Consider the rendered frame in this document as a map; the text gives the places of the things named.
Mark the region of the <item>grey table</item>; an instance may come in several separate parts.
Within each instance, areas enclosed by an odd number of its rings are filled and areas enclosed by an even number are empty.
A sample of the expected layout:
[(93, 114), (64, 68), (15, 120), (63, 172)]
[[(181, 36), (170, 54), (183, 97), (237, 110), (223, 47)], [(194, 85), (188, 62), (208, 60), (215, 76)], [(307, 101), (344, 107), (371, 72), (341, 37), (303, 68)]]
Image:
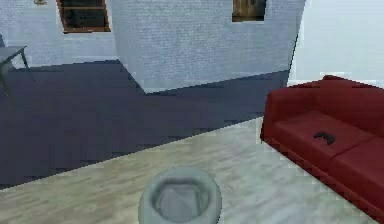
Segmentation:
[(12, 98), (6, 80), (4, 78), (3, 67), (8, 64), (12, 59), (14, 59), (17, 55), (20, 55), (25, 68), (28, 72), (31, 71), (28, 61), (25, 55), (25, 46), (8, 46), (8, 47), (0, 47), (0, 86), (2, 87), (2, 91), (5, 96)]

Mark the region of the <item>black game controller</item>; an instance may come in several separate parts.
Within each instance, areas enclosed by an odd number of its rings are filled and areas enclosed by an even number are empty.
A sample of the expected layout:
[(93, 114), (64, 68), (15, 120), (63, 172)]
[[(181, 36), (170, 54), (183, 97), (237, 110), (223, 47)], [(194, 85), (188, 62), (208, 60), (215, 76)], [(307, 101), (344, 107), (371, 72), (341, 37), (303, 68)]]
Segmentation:
[(315, 133), (314, 138), (322, 138), (327, 142), (328, 145), (332, 145), (336, 140), (336, 138), (333, 135), (328, 134), (326, 132)]

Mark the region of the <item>brown framed window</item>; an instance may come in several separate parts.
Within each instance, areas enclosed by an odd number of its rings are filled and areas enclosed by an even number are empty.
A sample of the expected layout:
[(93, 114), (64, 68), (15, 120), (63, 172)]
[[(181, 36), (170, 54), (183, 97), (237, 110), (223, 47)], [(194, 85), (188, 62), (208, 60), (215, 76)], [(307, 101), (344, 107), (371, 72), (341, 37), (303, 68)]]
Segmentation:
[(110, 32), (105, 0), (56, 0), (63, 33)]

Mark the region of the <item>red sofa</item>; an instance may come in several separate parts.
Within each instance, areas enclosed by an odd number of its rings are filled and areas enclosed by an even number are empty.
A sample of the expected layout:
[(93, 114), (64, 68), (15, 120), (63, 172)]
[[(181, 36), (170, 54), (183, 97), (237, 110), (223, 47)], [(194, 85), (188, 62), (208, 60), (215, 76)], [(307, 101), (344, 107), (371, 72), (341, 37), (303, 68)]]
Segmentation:
[(273, 90), (260, 138), (384, 224), (384, 89), (326, 75)]

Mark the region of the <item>brown framed wall picture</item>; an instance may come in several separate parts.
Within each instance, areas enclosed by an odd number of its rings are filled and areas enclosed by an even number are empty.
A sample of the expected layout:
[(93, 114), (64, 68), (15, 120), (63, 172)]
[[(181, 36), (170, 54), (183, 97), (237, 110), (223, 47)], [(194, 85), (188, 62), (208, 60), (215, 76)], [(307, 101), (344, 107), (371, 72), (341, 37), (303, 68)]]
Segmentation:
[(267, 0), (233, 0), (232, 21), (263, 21)]

